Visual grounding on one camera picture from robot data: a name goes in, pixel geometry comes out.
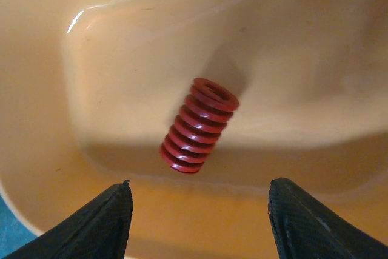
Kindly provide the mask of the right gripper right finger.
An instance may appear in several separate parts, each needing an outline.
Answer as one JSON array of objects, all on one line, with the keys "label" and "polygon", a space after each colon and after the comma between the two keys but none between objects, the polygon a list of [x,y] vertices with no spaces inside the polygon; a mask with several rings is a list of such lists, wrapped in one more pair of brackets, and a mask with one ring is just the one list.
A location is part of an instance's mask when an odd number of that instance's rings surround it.
[{"label": "right gripper right finger", "polygon": [[269,219],[280,258],[387,258],[387,246],[288,178],[272,180]]}]

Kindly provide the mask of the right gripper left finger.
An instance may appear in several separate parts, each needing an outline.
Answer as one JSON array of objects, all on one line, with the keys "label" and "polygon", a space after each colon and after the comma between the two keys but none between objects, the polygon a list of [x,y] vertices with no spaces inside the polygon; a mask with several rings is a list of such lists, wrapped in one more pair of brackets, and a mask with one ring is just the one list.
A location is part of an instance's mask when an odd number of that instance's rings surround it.
[{"label": "right gripper left finger", "polygon": [[6,257],[124,258],[132,213],[132,193],[125,180]]}]

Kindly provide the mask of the red spring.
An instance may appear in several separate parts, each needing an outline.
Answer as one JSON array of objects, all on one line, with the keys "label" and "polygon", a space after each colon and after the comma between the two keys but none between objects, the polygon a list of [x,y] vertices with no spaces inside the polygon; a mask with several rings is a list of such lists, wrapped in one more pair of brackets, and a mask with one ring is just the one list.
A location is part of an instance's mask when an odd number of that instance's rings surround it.
[{"label": "red spring", "polygon": [[238,107],[227,89],[195,78],[161,144],[161,158],[178,172],[199,172]]}]

